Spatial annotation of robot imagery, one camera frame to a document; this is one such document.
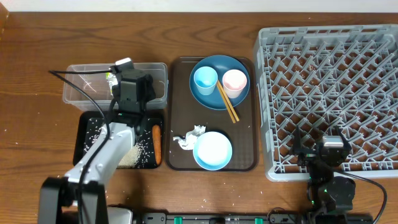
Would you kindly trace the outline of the pile of rice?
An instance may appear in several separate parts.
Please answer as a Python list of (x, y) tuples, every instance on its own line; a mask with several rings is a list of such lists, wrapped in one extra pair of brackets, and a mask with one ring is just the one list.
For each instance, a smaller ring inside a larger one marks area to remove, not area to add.
[[(83, 141), (82, 153), (85, 155), (90, 147), (98, 139), (101, 128), (103, 126), (103, 118), (90, 118), (86, 125), (85, 138)], [(121, 159), (118, 169), (144, 169), (157, 167), (154, 156), (153, 144), (151, 142), (152, 133), (144, 131), (139, 136), (133, 148)]]

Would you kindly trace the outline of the pink cup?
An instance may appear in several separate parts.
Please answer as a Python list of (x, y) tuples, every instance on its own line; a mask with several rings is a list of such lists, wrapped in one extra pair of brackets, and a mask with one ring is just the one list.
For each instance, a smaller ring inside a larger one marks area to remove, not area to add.
[(222, 78), (222, 85), (229, 98), (237, 98), (245, 88), (248, 80), (244, 72), (233, 69), (228, 70)]

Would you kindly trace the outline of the orange carrot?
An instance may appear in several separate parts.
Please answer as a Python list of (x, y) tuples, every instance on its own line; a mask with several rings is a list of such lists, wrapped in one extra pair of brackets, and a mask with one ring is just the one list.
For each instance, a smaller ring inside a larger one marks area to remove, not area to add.
[(159, 125), (154, 125), (152, 127), (152, 140), (154, 146), (155, 162), (160, 165), (162, 161), (162, 143), (161, 143), (161, 129)]

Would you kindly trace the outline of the white paper wrapper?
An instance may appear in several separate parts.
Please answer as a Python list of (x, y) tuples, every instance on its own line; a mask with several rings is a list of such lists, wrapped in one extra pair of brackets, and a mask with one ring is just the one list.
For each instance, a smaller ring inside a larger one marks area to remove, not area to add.
[(193, 150), (197, 139), (204, 134), (206, 126), (194, 125), (194, 129), (186, 133), (185, 137), (174, 136), (173, 141), (177, 141), (178, 145), (186, 151)]

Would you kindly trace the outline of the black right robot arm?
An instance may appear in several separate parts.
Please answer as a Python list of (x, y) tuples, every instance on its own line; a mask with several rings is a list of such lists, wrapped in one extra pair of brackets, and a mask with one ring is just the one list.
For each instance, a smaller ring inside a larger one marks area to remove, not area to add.
[(353, 209), (355, 182), (333, 170), (345, 161), (351, 145), (339, 128), (335, 131), (337, 135), (322, 136), (309, 148), (302, 143), (300, 128), (295, 128), (289, 153), (297, 156), (298, 166), (307, 168), (307, 197), (313, 204), (302, 223), (347, 223), (346, 212)]

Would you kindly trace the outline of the green foil snack wrapper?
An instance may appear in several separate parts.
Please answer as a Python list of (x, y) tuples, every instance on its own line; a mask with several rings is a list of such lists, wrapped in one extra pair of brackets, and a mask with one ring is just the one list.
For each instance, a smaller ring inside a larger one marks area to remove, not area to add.
[(118, 80), (113, 73), (106, 73), (106, 80), (109, 84), (110, 94), (113, 94), (113, 87), (118, 85)]

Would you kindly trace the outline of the light blue bowl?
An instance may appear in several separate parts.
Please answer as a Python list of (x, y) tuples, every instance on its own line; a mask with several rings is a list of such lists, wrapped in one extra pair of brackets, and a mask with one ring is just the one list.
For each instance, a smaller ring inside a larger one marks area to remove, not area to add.
[(203, 169), (216, 171), (228, 165), (233, 155), (230, 140), (222, 133), (210, 131), (198, 137), (193, 158)]

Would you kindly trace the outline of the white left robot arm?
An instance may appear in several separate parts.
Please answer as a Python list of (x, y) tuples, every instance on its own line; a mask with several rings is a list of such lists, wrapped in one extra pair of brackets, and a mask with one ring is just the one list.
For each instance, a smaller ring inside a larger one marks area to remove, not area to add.
[(112, 100), (95, 143), (62, 178), (47, 178), (40, 189), (39, 223), (132, 223), (129, 208), (110, 207), (105, 188), (136, 141), (149, 140), (156, 114), (115, 110)]

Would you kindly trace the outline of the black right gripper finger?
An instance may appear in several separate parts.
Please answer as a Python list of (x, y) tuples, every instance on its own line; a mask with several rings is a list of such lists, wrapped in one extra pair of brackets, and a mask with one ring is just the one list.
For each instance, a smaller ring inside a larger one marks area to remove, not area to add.
[(301, 152), (302, 152), (302, 143), (301, 143), (300, 128), (297, 126), (294, 131), (294, 141), (291, 147), (291, 154), (299, 155)]
[(341, 138), (341, 142), (343, 143), (342, 148), (350, 148), (351, 145), (346, 139), (345, 135), (341, 132), (341, 129), (338, 126), (335, 126), (334, 129)]

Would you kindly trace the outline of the light blue cup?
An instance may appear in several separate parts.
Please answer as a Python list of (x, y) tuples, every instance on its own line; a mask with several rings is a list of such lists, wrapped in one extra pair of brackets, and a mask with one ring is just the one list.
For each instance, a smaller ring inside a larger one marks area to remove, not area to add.
[(194, 84), (201, 95), (213, 93), (218, 81), (218, 74), (214, 68), (200, 67), (193, 75)]

